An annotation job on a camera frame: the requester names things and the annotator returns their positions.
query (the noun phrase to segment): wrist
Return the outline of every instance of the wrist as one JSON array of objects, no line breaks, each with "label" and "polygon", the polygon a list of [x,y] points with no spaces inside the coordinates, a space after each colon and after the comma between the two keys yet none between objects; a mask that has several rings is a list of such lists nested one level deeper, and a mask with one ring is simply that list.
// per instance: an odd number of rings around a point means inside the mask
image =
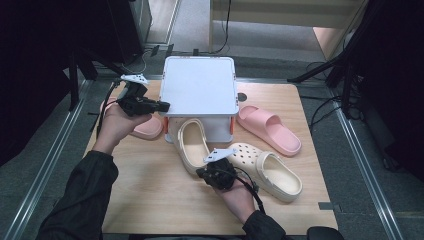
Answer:
[{"label": "wrist", "polygon": [[92,150],[112,155],[113,149],[115,149],[118,143],[119,142],[114,143],[112,141],[107,141],[107,140],[105,141],[103,140],[103,138],[99,138],[94,143]]},{"label": "wrist", "polygon": [[248,211],[243,212],[242,214],[240,214],[240,216],[238,216],[239,220],[241,221],[241,223],[243,223],[243,225],[246,223],[247,219],[249,219],[249,217],[255,212],[255,210],[251,209]]}]

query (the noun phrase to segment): wooden board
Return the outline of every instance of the wooden board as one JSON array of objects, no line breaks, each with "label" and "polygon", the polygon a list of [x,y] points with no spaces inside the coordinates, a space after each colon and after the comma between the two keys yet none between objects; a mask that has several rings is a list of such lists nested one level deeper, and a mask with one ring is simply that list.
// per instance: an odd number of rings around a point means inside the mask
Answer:
[{"label": "wooden board", "polygon": [[[301,178],[303,192],[297,200],[287,204],[260,191],[267,214],[290,235],[305,235],[311,226],[337,229],[333,211],[320,210],[318,205],[330,200],[297,88],[290,84],[257,83],[238,83],[237,88],[247,95],[247,101],[240,103],[240,107],[255,105],[278,114],[302,142],[301,151],[284,161]],[[152,81],[148,89],[146,96],[158,99],[160,81]],[[94,140],[93,135],[87,150]],[[275,151],[238,124],[233,142]],[[229,145],[209,144],[209,147]],[[113,155],[120,173],[113,185],[103,225],[105,233],[244,234],[241,223],[213,189],[187,173],[174,146],[164,140],[164,133],[154,141],[128,136]]]}]

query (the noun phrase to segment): black sleeve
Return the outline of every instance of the black sleeve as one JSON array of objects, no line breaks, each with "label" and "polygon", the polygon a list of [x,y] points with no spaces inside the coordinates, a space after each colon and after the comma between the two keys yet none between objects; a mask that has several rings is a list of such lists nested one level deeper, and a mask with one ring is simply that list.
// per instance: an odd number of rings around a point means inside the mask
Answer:
[{"label": "black sleeve", "polygon": [[243,226],[248,240],[281,240],[288,239],[286,231],[271,217],[260,211],[250,215]]},{"label": "black sleeve", "polygon": [[99,239],[117,177],[112,156],[88,152],[72,171],[63,197],[44,219],[37,239]]}]

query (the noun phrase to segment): shoe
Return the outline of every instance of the shoe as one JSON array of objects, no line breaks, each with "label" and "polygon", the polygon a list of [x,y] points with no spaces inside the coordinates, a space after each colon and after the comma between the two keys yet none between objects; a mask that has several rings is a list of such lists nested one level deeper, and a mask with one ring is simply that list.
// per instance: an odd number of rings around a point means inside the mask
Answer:
[{"label": "shoe", "polygon": [[[111,97],[108,99],[108,103],[111,103],[114,101],[116,101],[116,98],[114,97]],[[100,111],[102,111],[103,109],[103,103],[104,101],[100,105]],[[163,129],[162,122],[157,117],[152,115],[152,118],[150,118],[149,121],[136,126],[134,128],[134,131],[132,131],[130,135],[144,139],[144,140],[153,140],[162,132],[162,129]]]},{"label": "shoe", "polygon": [[285,156],[291,157],[300,151],[302,144],[299,138],[272,112],[255,106],[245,106],[238,112],[236,120],[243,128]]},{"label": "shoe", "polygon": [[168,134],[186,170],[197,176],[196,170],[206,166],[203,158],[209,155],[202,122],[197,118],[169,118]]},{"label": "shoe", "polygon": [[237,149],[238,152],[227,159],[234,167],[246,171],[260,188],[287,203],[299,197],[302,181],[284,165],[278,155],[247,143],[234,143],[228,148]]}]

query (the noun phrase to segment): person's left hand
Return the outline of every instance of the person's left hand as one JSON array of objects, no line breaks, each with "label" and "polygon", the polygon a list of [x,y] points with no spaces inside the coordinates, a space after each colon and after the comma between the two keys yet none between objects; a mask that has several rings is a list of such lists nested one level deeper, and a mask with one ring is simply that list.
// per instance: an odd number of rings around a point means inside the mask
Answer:
[{"label": "person's left hand", "polygon": [[102,128],[92,150],[112,154],[119,142],[134,131],[137,125],[151,118],[151,114],[129,117],[118,104],[111,104],[105,112]]},{"label": "person's left hand", "polygon": [[[250,180],[243,178],[250,185]],[[255,211],[253,196],[247,188],[236,179],[229,190],[219,190],[214,188],[215,193],[220,196],[227,208],[244,224]]]}]

